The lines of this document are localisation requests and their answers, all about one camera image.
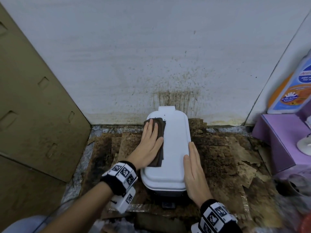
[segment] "product label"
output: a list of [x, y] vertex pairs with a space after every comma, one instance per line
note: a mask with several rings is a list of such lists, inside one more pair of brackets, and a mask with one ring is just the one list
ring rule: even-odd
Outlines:
[[296, 78], [291, 82], [286, 92], [274, 106], [274, 110], [298, 109], [311, 95], [311, 60], [304, 65]]

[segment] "hand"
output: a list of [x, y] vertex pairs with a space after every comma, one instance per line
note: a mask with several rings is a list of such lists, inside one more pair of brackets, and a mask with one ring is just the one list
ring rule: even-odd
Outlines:
[[128, 156], [127, 161], [134, 164], [136, 169], [147, 167], [156, 157], [163, 143], [163, 137], [158, 137], [158, 124], [152, 132], [153, 119], [146, 123], [142, 132], [142, 140], [133, 153]]
[[193, 142], [189, 142], [189, 155], [184, 156], [185, 184], [190, 199], [201, 208], [202, 204], [213, 196], [203, 172], [200, 155]]

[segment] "purple box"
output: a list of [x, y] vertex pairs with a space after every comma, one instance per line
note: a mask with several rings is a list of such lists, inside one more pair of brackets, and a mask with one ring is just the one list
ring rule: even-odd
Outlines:
[[296, 114], [262, 114], [252, 136], [271, 146], [272, 172], [276, 178], [287, 179], [300, 174], [311, 179], [311, 156], [302, 153], [297, 142], [311, 133], [304, 123], [311, 115], [311, 101]]

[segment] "person's right hand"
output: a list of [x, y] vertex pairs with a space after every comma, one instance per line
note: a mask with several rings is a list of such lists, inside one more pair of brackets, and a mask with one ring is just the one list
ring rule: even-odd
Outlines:
[[201, 205], [212, 199], [205, 175], [201, 166], [199, 153], [193, 142], [189, 142], [189, 156], [184, 156], [184, 181], [190, 199], [201, 208]]

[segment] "person's left hand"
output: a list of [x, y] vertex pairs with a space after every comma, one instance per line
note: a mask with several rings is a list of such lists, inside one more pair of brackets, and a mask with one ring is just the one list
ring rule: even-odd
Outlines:
[[153, 119], [146, 123], [142, 132], [142, 140], [127, 161], [134, 164], [136, 170], [147, 167], [156, 157], [163, 143], [163, 137], [158, 137], [158, 124], [155, 124], [152, 132]]

